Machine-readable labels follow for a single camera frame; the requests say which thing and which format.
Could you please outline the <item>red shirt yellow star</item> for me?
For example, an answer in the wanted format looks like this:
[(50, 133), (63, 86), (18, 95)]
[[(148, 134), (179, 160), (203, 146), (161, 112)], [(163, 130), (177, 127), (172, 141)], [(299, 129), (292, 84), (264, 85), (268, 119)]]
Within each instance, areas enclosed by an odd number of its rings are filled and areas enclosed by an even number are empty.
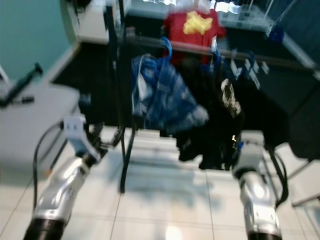
[(179, 9), (167, 14), (163, 21), (166, 38), (171, 42), (208, 47), (213, 39), (221, 41), (227, 31), (213, 9)]

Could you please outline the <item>black hung garment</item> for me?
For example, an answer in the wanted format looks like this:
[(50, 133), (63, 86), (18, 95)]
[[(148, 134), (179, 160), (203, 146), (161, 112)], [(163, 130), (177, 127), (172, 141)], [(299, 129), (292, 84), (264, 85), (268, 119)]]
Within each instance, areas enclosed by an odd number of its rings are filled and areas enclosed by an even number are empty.
[(220, 65), (210, 67), (194, 59), (184, 59), (177, 70), (208, 114), (202, 126), (174, 135), (178, 159), (189, 162), (201, 156), (201, 170), (230, 170), (238, 159), (238, 139), (245, 121), (233, 80), (224, 75)]

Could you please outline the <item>black floor rug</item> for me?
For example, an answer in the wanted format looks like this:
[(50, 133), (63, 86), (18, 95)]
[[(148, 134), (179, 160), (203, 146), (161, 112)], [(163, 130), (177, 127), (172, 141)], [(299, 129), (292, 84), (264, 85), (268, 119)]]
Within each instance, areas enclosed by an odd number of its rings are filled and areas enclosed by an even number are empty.
[[(271, 42), (260, 30), (226, 29), (227, 44), (233, 50), (256, 55), (296, 58), (285, 46)], [(90, 105), (81, 108), (89, 124), (118, 125), (117, 103), (106, 66), (108, 46), (82, 42), (77, 55), (57, 76), (55, 83), (78, 89), (90, 96)], [(320, 157), (320, 80), (310, 71), (269, 65), (268, 74), (258, 74), (265, 93), (290, 116), (289, 145), (299, 158)]]

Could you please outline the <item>black tripod stick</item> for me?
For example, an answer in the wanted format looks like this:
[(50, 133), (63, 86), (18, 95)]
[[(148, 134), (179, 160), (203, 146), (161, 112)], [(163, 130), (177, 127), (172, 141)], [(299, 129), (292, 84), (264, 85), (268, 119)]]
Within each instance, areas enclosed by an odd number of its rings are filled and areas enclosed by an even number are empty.
[(43, 69), (39, 62), (34, 63), (34, 69), (29, 71), (23, 78), (21, 78), (7, 93), (4, 98), (0, 99), (0, 108), (6, 108), (18, 98), (18, 96), (25, 90), (25, 88), (34, 80), (34, 78), (41, 76)]

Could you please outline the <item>blue plastic hanger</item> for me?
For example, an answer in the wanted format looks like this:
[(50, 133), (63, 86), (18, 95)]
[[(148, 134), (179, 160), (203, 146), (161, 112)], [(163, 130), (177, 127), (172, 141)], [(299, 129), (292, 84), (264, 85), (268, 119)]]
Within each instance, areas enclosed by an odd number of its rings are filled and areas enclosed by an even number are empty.
[(164, 54), (164, 58), (166, 58), (167, 60), (170, 60), (173, 55), (173, 46), (171, 41), (166, 36), (160, 37), (160, 41), (161, 41), (161, 45), (166, 51), (166, 53)]

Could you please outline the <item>white cabinet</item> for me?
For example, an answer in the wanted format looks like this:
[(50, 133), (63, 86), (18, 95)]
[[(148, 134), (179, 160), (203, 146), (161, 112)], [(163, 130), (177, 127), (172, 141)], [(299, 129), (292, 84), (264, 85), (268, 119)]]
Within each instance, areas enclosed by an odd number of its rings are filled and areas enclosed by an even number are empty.
[(112, 7), (115, 0), (91, 0), (78, 14), (77, 38), (82, 42), (107, 45), (108, 30), (105, 26), (106, 7)]

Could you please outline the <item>black metal clothes rack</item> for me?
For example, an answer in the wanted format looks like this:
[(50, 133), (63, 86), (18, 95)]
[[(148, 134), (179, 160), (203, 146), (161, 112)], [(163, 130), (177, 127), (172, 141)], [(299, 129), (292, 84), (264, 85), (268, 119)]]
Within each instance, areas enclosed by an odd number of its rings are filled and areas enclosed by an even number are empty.
[[(132, 41), (128, 42), (128, 33), (125, 30), (125, 4), (124, 0), (108, 0), (103, 10), (103, 25), (105, 25), (107, 34), (108, 53), (106, 64), (109, 68), (108, 74), (114, 85), (112, 92), (116, 103), (118, 128), (114, 135), (115, 146), (121, 146), (123, 166), (121, 176), (119, 178), (118, 192), (123, 195), (126, 192), (126, 180), (128, 168), (131, 163), (131, 153), (133, 143), (138, 131), (137, 121), (135, 118), (131, 120), (131, 131), (128, 141), (125, 142), (126, 123), (124, 121), (125, 105), (121, 99), (126, 90), (121, 87), (121, 70), (119, 64), (122, 62), (120, 58), (121, 46), (130, 45), (146, 45), (157, 47), (162, 45), (162, 41), (158, 38), (138, 37), (132, 35)], [(254, 55), (248, 52), (240, 52), (238, 50), (219, 50), (220, 57), (228, 58), (229, 60), (247, 60), (253, 66), (255, 62), (263, 63), (265, 66), (281, 67), (290, 70), (295, 70), (300, 73), (313, 74), (314, 77), (320, 75), (320, 66), (315, 64), (304, 65), (301, 62), (289, 61), (287, 59), (270, 57), (267, 55)]]

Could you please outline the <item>grey cushioned stool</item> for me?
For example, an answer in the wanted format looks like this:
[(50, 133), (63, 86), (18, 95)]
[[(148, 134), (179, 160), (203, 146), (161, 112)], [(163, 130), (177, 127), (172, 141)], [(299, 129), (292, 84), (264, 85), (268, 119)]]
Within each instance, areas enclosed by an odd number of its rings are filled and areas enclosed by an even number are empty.
[(30, 173), (34, 153), (38, 153), (38, 171), (50, 169), (65, 140), (59, 128), (50, 127), (68, 115), (79, 112), (80, 92), (60, 84), (35, 84), (23, 96), (32, 103), (13, 104), (0, 110), (0, 169)]

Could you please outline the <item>blue denim garment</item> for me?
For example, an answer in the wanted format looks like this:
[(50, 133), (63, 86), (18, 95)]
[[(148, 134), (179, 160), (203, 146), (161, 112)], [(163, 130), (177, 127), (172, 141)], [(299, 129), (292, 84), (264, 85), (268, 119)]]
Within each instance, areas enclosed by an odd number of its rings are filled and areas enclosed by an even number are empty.
[(167, 57), (133, 57), (131, 85), (131, 114), (142, 119), (148, 130), (175, 134), (201, 127), (210, 119)]

